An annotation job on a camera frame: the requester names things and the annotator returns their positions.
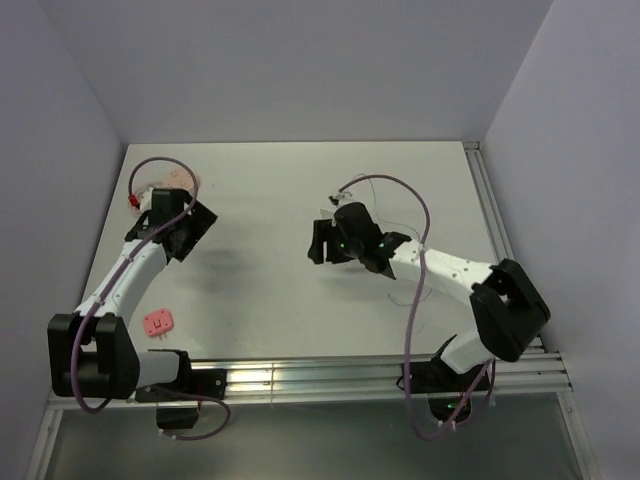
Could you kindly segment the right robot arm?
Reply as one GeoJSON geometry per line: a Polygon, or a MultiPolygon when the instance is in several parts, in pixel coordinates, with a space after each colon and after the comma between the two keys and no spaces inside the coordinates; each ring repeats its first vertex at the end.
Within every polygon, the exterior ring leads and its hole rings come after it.
{"type": "Polygon", "coordinates": [[[517,361],[551,318],[522,266],[475,262],[384,232],[366,206],[351,202],[313,221],[308,258],[316,265],[359,261],[367,271],[414,281],[470,307],[475,325],[448,340],[433,365],[435,383],[452,390],[478,365],[517,361]]]}

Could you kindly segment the pink round power strip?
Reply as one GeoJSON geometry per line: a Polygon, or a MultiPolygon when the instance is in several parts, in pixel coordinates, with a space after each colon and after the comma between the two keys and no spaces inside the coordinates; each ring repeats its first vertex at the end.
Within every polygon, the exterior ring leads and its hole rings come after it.
{"type": "Polygon", "coordinates": [[[165,177],[167,188],[178,188],[187,190],[193,194],[199,188],[199,178],[196,174],[190,174],[184,169],[173,169],[165,177]]]}

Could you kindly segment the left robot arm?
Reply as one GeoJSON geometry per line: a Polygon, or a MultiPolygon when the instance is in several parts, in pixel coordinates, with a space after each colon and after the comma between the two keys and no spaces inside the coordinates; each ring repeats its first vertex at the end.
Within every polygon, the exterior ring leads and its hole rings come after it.
{"type": "Polygon", "coordinates": [[[170,262],[183,261],[216,220],[184,189],[151,191],[105,279],[72,313],[54,315],[47,326],[55,395],[110,401],[158,387],[172,399],[191,394],[188,353],[137,350],[129,323],[154,279],[170,262]]]}

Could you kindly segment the pink plug adapter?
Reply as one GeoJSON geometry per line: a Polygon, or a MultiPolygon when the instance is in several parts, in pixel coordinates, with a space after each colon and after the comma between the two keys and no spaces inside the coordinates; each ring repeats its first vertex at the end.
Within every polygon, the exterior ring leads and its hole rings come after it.
{"type": "Polygon", "coordinates": [[[173,328],[173,316],[166,308],[150,312],[143,318],[144,333],[150,338],[166,335],[173,328]]]}

